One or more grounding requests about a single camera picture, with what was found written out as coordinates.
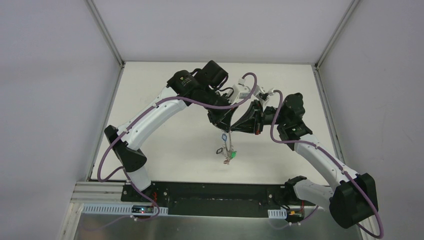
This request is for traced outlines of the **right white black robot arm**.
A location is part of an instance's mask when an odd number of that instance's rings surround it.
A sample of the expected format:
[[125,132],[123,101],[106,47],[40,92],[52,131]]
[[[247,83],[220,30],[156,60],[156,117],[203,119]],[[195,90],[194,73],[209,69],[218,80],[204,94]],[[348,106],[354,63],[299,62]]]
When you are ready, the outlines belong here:
[[284,185],[284,200],[290,205],[305,200],[329,210],[335,222],[345,229],[359,226],[363,220],[375,216],[379,227],[378,238],[381,239],[384,229],[378,214],[375,180],[368,173],[357,173],[327,152],[305,125],[304,114],[301,93],[280,99],[278,108],[264,108],[255,100],[230,129],[258,135],[265,125],[277,127],[278,142],[304,157],[328,183],[327,186],[319,185],[306,177],[295,177]]

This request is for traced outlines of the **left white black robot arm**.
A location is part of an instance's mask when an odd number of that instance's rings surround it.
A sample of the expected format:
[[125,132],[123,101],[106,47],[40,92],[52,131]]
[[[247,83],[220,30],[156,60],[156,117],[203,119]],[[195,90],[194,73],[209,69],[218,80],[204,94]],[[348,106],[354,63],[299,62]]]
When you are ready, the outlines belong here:
[[203,68],[177,71],[148,107],[131,120],[115,127],[109,125],[104,134],[109,141],[101,160],[110,151],[121,162],[128,180],[134,184],[133,195],[140,202],[152,198],[151,179],[145,167],[147,157],[141,150],[146,139],[176,113],[193,102],[207,105],[212,114],[221,114],[228,107],[227,97],[217,93],[218,87],[228,80],[229,74],[215,61],[210,60]]

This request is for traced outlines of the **blue key tag with key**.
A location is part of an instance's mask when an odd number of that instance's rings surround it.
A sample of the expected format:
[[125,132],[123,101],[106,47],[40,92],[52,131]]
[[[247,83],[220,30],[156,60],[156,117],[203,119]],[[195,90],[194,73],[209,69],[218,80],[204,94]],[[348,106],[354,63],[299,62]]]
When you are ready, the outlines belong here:
[[228,137],[228,135],[227,135],[226,133],[223,133],[223,134],[221,135],[221,139],[222,139],[224,142],[227,142],[227,141],[228,141],[228,139],[229,139],[229,137]]

